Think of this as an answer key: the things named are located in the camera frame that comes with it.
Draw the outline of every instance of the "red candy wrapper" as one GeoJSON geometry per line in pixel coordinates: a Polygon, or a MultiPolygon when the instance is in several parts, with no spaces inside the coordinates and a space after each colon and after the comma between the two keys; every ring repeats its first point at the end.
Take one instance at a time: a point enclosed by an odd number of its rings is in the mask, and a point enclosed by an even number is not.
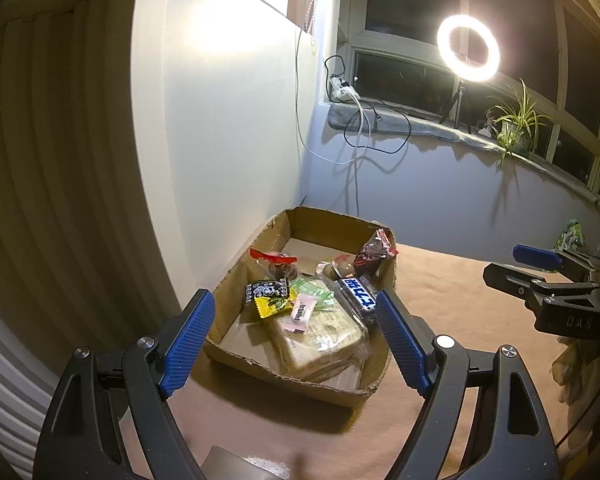
{"type": "Polygon", "coordinates": [[[398,254],[395,244],[392,244],[385,229],[378,229],[369,241],[362,246],[353,260],[357,276],[373,276],[382,261],[393,258],[398,254]]]}
{"type": "Polygon", "coordinates": [[[291,282],[298,276],[298,268],[295,265],[298,259],[294,256],[284,253],[263,253],[253,248],[250,249],[249,254],[274,280],[286,278],[291,282]]]}

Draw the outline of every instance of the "spider plant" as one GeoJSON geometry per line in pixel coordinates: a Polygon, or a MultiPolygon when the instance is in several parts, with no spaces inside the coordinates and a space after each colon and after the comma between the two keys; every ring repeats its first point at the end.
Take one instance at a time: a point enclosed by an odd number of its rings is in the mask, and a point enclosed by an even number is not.
{"type": "Polygon", "coordinates": [[[518,111],[502,99],[498,99],[500,105],[495,105],[490,110],[494,116],[499,115],[493,122],[502,125],[497,136],[499,145],[505,150],[502,153],[501,161],[513,152],[528,156],[529,152],[535,150],[538,147],[538,129],[542,124],[540,119],[548,118],[536,112],[534,109],[536,103],[531,100],[524,80],[521,79],[520,82],[522,83],[522,95],[515,88],[509,86],[516,95],[518,111]]]}

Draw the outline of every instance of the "blue clamp pad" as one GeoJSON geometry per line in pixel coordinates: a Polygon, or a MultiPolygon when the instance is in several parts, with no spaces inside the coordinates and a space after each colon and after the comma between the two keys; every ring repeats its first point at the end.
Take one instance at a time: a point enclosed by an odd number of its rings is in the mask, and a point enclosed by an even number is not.
{"type": "Polygon", "coordinates": [[[554,251],[545,251],[527,245],[516,245],[513,248],[513,259],[538,269],[558,270],[562,267],[562,258],[554,251]]]}
{"type": "Polygon", "coordinates": [[[427,398],[433,388],[427,374],[427,355],[384,290],[376,297],[376,319],[404,382],[427,398]]]}
{"type": "Polygon", "coordinates": [[[216,302],[206,291],[164,357],[164,373],[158,383],[164,397],[184,386],[215,316],[216,302]]]}

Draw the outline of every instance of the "light stand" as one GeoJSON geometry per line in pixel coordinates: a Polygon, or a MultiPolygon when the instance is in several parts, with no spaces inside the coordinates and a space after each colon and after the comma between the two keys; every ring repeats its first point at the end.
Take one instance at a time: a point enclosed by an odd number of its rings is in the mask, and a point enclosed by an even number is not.
{"type": "MultiPolygon", "coordinates": [[[[454,119],[454,129],[456,129],[456,130],[458,129],[458,126],[460,125],[460,108],[462,106],[462,97],[464,96],[465,92],[466,92],[465,82],[464,82],[464,79],[461,79],[460,82],[458,83],[458,90],[456,90],[456,93],[451,98],[451,102],[448,104],[448,106],[442,112],[442,117],[440,117],[440,120],[438,121],[439,124],[442,124],[443,122],[445,122],[445,119],[448,117],[449,112],[451,111],[451,108],[453,108],[454,105],[457,104],[456,117],[454,119]]],[[[469,133],[471,133],[471,126],[467,125],[467,128],[469,130],[469,133]]]]}
{"type": "MultiPolygon", "coordinates": [[[[454,118],[454,128],[457,130],[460,125],[460,109],[462,107],[462,98],[466,100],[466,81],[487,81],[498,71],[500,65],[500,49],[498,42],[493,37],[491,31],[475,18],[471,16],[459,15],[447,18],[438,29],[438,49],[442,61],[460,78],[458,90],[451,98],[451,102],[445,108],[440,117],[442,124],[448,117],[451,108],[456,105],[456,116],[454,118]],[[458,27],[466,27],[475,31],[484,40],[487,45],[487,62],[482,66],[470,66],[466,56],[464,61],[460,61],[456,53],[451,49],[451,33],[458,27]]],[[[467,129],[471,133],[471,125],[467,124],[467,129]]]]}

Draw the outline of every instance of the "cardboard tray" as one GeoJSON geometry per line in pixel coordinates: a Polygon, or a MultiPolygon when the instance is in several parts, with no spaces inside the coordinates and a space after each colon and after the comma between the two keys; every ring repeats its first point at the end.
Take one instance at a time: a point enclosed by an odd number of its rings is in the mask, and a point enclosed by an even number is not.
{"type": "MultiPolygon", "coordinates": [[[[321,261],[342,253],[355,254],[371,238],[378,224],[321,209],[297,207],[277,215],[251,247],[284,251],[298,257],[300,271],[314,273],[321,261]]],[[[393,234],[388,229],[393,241],[393,234]]],[[[206,338],[209,358],[287,390],[341,406],[356,407],[371,396],[389,364],[389,349],[379,330],[370,334],[370,355],[362,371],[349,367],[321,383],[280,373],[277,349],[257,314],[244,306],[244,287],[252,279],[253,259],[245,251],[214,290],[216,320],[206,338]]],[[[380,288],[395,289],[395,258],[379,269],[380,288]]]]}

